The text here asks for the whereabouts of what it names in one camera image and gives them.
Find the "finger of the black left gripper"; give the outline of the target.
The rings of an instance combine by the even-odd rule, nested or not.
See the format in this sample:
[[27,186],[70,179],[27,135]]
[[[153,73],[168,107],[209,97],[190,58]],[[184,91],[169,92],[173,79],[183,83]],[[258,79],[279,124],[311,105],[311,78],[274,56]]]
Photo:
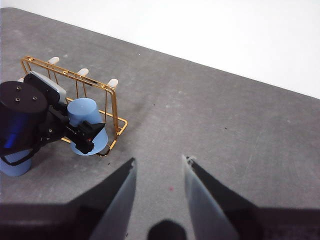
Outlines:
[[80,150],[83,154],[88,154],[91,152],[96,144],[94,139],[105,127],[104,122],[99,123],[89,123],[88,121],[83,121],[76,127],[75,134],[75,147]]

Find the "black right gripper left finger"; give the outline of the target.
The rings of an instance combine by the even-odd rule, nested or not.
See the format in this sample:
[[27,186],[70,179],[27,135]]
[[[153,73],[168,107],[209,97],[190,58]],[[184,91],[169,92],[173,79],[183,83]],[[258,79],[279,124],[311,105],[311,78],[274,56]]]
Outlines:
[[123,240],[136,192],[137,161],[64,204],[1,204],[2,240]]

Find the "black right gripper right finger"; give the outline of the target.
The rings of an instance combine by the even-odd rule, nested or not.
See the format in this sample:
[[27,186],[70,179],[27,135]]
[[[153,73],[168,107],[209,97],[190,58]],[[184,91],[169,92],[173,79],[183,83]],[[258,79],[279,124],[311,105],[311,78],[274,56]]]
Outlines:
[[183,157],[184,189],[198,240],[318,240],[320,211],[259,207]]

